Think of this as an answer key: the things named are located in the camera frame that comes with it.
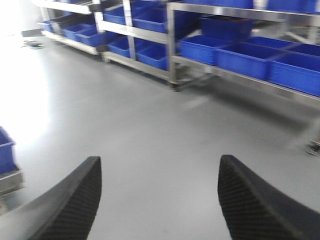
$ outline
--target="gray epoxy floor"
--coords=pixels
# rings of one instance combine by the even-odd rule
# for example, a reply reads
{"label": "gray epoxy floor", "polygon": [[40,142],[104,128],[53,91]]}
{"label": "gray epoxy floor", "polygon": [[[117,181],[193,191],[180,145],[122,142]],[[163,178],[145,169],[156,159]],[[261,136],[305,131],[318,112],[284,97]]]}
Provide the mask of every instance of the gray epoxy floor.
{"label": "gray epoxy floor", "polygon": [[172,92],[43,41],[41,50],[2,50],[1,125],[25,176],[9,208],[98,155],[103,189],[89,240],[228,240],[217,177],[221,155],[232,154],[320,212],[320,159],[301,147],[318,111],[220,79]]}

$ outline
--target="storage rack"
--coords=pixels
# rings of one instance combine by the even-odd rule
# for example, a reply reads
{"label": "storage rack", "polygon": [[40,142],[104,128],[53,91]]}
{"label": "storage rack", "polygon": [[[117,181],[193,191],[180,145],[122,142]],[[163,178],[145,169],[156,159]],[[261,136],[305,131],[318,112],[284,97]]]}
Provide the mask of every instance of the storage rack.
{"label": "storage rack", "polygon": [[125,25],[117,24],[102,20],[99,23],[101,30],[114,32],[117,34],[125,35],[128,37],[129,50],[131,58],[124,57],[122,55],[105,51],[102,53],[102,57],[106,63],[109,61],[115,61],[128,67],[137,69],[147,74],[156,76],[158,78],[169,80],[170,72],[162,70],[160,68],[147,65],[136,60],[135,42],[134,38],[148,40],[151,42],[167,45],[169,44],[169,36],[167,33],[161,33],[157,31],[146,30],[133,26],[130,0],[123,0],[123,9],[125,17]]}
{"label": "storage rack", "polygon": [[[44,21],[50,20],[48,9],[73,12],[83,15],[94,14],[94,18],[97,23],[97,30],[99,33],[103,33],[104,31],[99,28],[99,23],[103,19],[102,8],[114,6],[119,3],[119,0],[107,0],[103,2],[101,2],[100,0],[92,0],[82,1],[78,4],[64,3],[52,0],[33,0],[32,2],[33,4],[41,8],[41,13]],[[57,42],[63,43],[65,45],[71,46],[73,48],[79,49],[92,55],[99,55],[100,52],[105,50],[104,47],[93,47],[90,45],[86,45],[81,42],[66,38],[64,36],[49,31],[42,31],[42,34]]]}
{"label": "storage rack", "polygon": [[0,174],[0,196],[22,188],[22,171],[16,166],[15,170]]}
{"label": "storage rack", "polygon": [[[280,12],[257,9],[243,9],[224,6],[199,5],[191,3],[170,2],[167,4],[167,19],[168,19],[168,36],[169,36],[169,58],[170,58],[170,79],[169,84],[173,90],[177,90],[181,82],[177,79],[176,64],[191,67],[219,76],[227,81],[248,86],[254,89],[262,90],[266,93],[275,94],[286,99],[320,109],[320,97],[306,94],[300,91],[273,84],[268,81],[259,80],[239,73],[231,72],[217,66],[197,62],[185,57],[176,55],[175,48],[175,11],[193,12],[208,15],[221,15],[228,17],[239,17],[255,20],[264,20],[279,23],[291,24],[306,24],[314,27],[320,27],[320,15],[304,14],[293,12]],[[320,141],[317,139],[311,141],[308,147],[308,152],[312,154],[320,154]]]}

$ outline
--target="stainless steel shelf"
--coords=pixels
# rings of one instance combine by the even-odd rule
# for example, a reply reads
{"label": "stainless steel shelf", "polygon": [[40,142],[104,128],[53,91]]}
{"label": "stainless steel shelf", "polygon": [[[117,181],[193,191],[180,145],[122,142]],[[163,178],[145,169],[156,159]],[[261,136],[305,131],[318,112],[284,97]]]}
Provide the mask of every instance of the stainless steel shelf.
{"label": "stainless steel shelf", "polygon": [[286,99],[294,100],[299,103],[306,104],[315,108],[320,108],[320,97],[312,96],[303,92],[295,91],[290,88],[273,84],[268,81],[259,80],[246,75],[228,71],[217,66],[208,65],[198,61],[194,61],[181,56],[173,56],[171,60],[175,63],[189,66],[203,71],[204,73],[213,74],[222,77],[230,82],[259,89],[266,93],[275,94]]}
{"label": "stainless steel shelf", "polygon": [[145,30],[133,26],[122,25],[108,21],[102,21],[99,27],[105,31],[131,36],[133,38],[144,39],[160,44],[168,44],[168,35],[166,33]]}
{"label": "stainless steel shelf", "polygon": [[81,42],[71,40],[69,38],[66,38],[64,36],[61,36],[61,35],[58,35],[58,34],[55,34],[55,33],[49,32],[49,31],[42,31],[42,34],[47,36],[50,39],[53,39],[53,40],[55,40],[57,42],[63,43],[63,44],[68,45],[68,46],[71,46],[71,47],[73,47],[75,49],[79,49],[79,50],[84,51],[84,52],[86,52],[88,54],[99,55],[99,52],[97,51],[97,48],[95,48],[93,46],[89,46],[89,45],[83,44]]}
{"label": "stainless steel shelf", "polygon": [[320,14],[304,14],[295,12],[243,9],[225,6],[198,5],[190,3],[170,2],[171,10],[195,12],[201,14],[223,15],[229,17],[265,20],[280,23],[306,24],[320,27]]}
{"label": "stainless steel shelf", "polygon": [[92,4],[92,1],[86,1],[79,4],[64,3],[52,0],[33,0],[32,2],[38,7],[47,9],[57,9],[85,15],[92,13],[89,7]]}
{"label": "stainless steel shelf", "polygon": [[144,64],[142,62],[133,60],[133,59],[125,57],[125,56],[121,56],[121,55],[113,53],[111,51],[106,51],[106,52],[103,52],[102,54],[104,56],[104,59],[115,61],[117,63],[126,65],[130,68],[145,72],[147,74],[156,76],[156,77],[164,79],[166,81],[169,80],[170,73],[168,71],[162,70],[162,69],[154,67],[154,66]]}
{"label": "stainless steel shelf", "polygon": [[22,183],[22,171],[18,167],[14,171],[0,174],[0,195],[20,189]]}

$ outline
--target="caster wheel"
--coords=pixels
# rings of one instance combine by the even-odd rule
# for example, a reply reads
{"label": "caster wheel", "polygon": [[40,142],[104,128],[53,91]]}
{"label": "caster wheel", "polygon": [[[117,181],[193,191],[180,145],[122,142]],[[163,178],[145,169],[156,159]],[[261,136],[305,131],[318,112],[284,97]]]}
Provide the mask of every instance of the caster wheel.
{"label": "caster wheel", "polygon": [[171,83],[171,82],[169,82],[168,84],[169,84],[169,87],[170,87],[170,89],[171,89],[172,91],[174,91],[174,92],[179,92],[179,85],[178,85],[178,84],[176,84],[176,83]]}
{"label": "caster wheel", "polygon": [[310,144],[307,145],[307,153],[319,156],[320,155],[320,141],[311,141]]}

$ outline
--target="blue plastic bin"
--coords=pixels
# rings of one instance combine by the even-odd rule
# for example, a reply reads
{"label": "blue plastic bin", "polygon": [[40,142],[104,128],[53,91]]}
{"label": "blue plastic bin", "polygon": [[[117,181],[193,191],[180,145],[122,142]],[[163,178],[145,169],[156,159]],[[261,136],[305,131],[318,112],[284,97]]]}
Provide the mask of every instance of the blue plastic bin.
{"label": "blue plastic bin", "polygon": [[220,68],[261,80],[268,77],[270,58],[283,53],[275,48],[243,42],[218,48],[217,51]]}
{"label": "blue plastic bin", "polygon": [[51,25],[50,21],[43,21],[39,23],[43,30],[48,31],[50,33],[54,33],[54,28]]}
{"label": "blue plastic bin", "polygon": [[240,9],[253,9],[253,0],[183,0],[187,4],[214,5]]}
{"label": "blue plastic bin", "polygon": [[231,41],[250,37],[254,27],[251,19],[239,17],[210,15],[200,20],[203,35]]}
{"label": "blue plastic bin", "polygon": [[307,55],[313,55],[320,57],[320,46],[319,45],[312,45],[312,44],[299,44],[296,46],[293,46],[288,49],[291,52],[296,52],[300,54],[307,54]]}
{"label": "blue plastic bin", "polygon": [[66,27],[62,29],[62,32],[66,38],[80,42],[81,40],[79,34],[81,33],[81,31],[85,31],[89,28],[92,28],[92,25],[80,23],[77,25]]}
{"label": "blue plastic bin", "polygon": [[218,61],[217,48],[230,41],[209,36],[192,36],[180,41],[181,56],[201,63],[215,65]]}
{"label": "blue plastic bin", "polygon": [[[138,38],[134,39],[134,46],[136,52],[145,48],[147,45],[148,41]],[[111,52],[130,58],[129,41],[127,36],[119,38],[118,40],[107,44],[107,46]]]}
{"label": "blue plastic bin", "polygon": [[320,57],[290,53],[274,59],[270,82],[320,97]]}
{"label": "blue plastic bin", "polygon": [[244,43],[250,43],[255,45],[261,45],[265,47],[270,47],[274,49],[287,49],[292,46],[296,46],[298,43],[293,41],[284,41],[279,39],[267,38],[263,36],[254,36],[245,41]]}
{"label": "blue plastic bin", "polygon": [[304,13],[309,0],[268,0],[266,9],[270,11]]}
{"label": "blue plastic bin", "polygon": [[16,168],[12,151],[14,144],[3,127],[0,126],[0,174],[11,172]]}
{"label": "blue plastic bin", "polygon": [[[131,3],[131,16],[133,18],[137,17],[152,8],[156,8],[159,5],[160,2],[158,1],[136,0]],[[124,7],[120,6],[113,10],[104,12],[103,19],[107,22],[125,25],[126,18]]]}
{"label": "blue plastic bin", "polygon": [[77,33],[80,42],[92,47],[106,44],[105,34],[98,33],[96,28],[89,28]]}
{"label": "blue plastic bin", "polygon": [[[175,34],[179,36],[185,28],[192,25],[199,14],[194,12],[181,12],[178,11],[174,15]],[[155,8],[133,19],[133,26],[151,30],[160,33],[168,32],[167,11],[165,8]]]}
{"label": "blue plastic bin", "polygon": [[200,4],[200,5],[209,5],[208,0],[183,0],[186,4]]}
{"label": "blue plastic bin", "polygon": [[308,0],[305,12],[309,14],[320,14],[320,2],[318,3],[318,0]]}
{"label": "blue plastic bin", "polygon": [[67,4],[75,4],[79,2],[83,2],[83,0],[59,0],[60,3],[67,3]]}
{"label": "blue plastic bin", "polygon": [[105,43],[109,44],[113,41],[115,41],[119,37],[118,33],[112,32],[112,31],[106,31],[105,32]]}
{"label": "blue plastic bin", "polygon": [[154,43],[136,53],[137,60],[153,67],[168,70],[168,56],[166,46]]}

